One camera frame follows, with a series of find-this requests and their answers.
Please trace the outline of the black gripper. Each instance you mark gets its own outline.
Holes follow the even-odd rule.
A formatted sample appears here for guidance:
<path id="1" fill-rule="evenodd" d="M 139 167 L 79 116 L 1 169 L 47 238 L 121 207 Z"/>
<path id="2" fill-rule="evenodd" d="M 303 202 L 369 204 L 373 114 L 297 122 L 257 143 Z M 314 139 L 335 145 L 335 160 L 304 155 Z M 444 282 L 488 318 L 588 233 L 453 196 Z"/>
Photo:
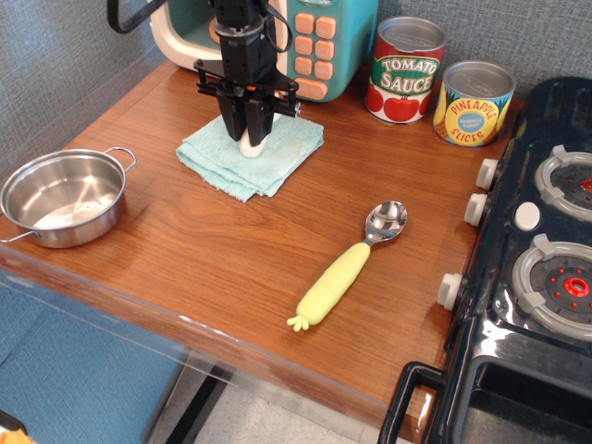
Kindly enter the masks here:
<path id="1" fill-rule="evenodd" d="M 301 104 L 297 101 L 299 88 L 295 80 L 277 68 L 278 53 L 276 27 L 252 25 L 241 30 L 215 25 L 222 58 L 198 59 L 194 63 L 199 79 L 198 91 L 215 95 L 229 137 L 237 142 L 248 131 L 251 146 L 259 145 L 271 132 L 275 113 L 297 117 Z M 216 91 L 227 86 L 228 92 Z M 253 94 L 246 104 L 242 99 Z"/>

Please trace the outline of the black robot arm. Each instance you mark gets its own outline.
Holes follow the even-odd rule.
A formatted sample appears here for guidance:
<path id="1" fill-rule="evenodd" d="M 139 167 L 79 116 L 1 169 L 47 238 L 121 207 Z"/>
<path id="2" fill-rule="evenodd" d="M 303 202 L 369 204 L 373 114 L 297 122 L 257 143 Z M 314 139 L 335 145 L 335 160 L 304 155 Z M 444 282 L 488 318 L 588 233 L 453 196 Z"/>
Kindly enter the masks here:
<path id="1" fill-rule="evenodd" d="M 219 60 L 199 59 L 200 93 L 217 99 L 229 137 L 260 145 L 271 133 L 274 117 L 295 117 L 299 85 L 280 72 L 278 55 L 287 52 L 292 32 L 284 47 L 278 45 L 276 22 L 289 23 L 267 1 L 213 1 L 214 31 L 221 50 Z"/>

